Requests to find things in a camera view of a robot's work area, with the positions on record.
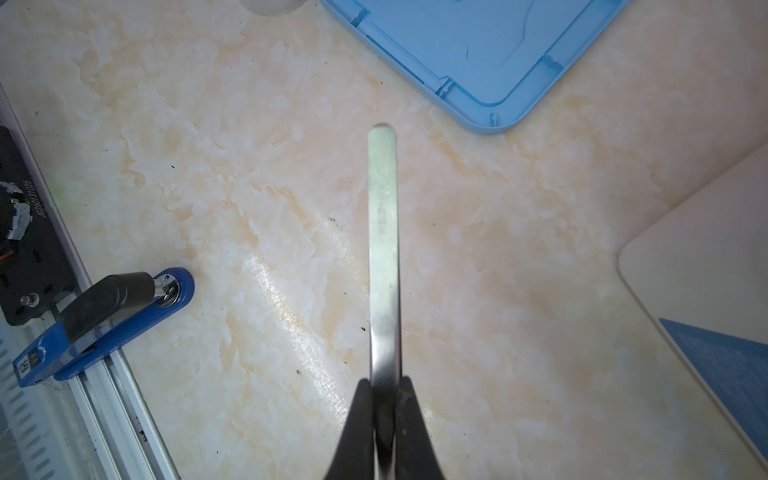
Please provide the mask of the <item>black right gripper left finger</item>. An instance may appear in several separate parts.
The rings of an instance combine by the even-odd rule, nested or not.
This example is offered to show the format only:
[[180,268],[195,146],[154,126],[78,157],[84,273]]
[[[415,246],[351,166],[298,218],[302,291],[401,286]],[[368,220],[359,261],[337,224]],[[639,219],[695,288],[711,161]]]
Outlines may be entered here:
[[374,478],[373,390],[361,379],[325,480],[372,480]]

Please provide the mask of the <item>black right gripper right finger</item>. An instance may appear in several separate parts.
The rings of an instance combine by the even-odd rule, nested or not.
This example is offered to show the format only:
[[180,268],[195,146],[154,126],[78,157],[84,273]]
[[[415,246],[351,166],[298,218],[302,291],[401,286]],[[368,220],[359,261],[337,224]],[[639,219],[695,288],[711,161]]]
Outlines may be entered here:
[[412,380],[404,376],[395,404],[395,478],[444,480]]

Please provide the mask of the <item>metal tweezers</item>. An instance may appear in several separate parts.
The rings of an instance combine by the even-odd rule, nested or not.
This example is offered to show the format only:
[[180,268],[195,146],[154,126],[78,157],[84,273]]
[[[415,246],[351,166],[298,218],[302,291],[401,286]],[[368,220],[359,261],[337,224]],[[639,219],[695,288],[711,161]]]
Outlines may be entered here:
[[378,479],[393,479],[402,353],[397,139],[388,124],[377,124],[368,133],[368,225],[375,471]]

